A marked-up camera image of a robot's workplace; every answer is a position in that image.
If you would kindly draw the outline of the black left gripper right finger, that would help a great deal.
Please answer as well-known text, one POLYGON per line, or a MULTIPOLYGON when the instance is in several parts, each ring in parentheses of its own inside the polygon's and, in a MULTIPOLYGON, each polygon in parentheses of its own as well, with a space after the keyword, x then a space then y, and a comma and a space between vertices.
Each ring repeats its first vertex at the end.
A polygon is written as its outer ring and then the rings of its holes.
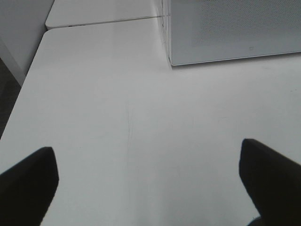
POLYGON ((251 226, 301 224, 301 166, 265 144, 246 138, 239 176, 259 217, 251 226))

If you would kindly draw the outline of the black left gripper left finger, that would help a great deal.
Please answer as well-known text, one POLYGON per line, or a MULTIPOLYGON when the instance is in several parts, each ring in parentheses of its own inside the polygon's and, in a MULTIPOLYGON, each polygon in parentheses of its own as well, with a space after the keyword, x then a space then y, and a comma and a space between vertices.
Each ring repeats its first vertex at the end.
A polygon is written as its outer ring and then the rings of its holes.
POLYGON ((39 226, 58 184, 52 147, 40 148, 3 172, 0 176, 0 224, 39 226))

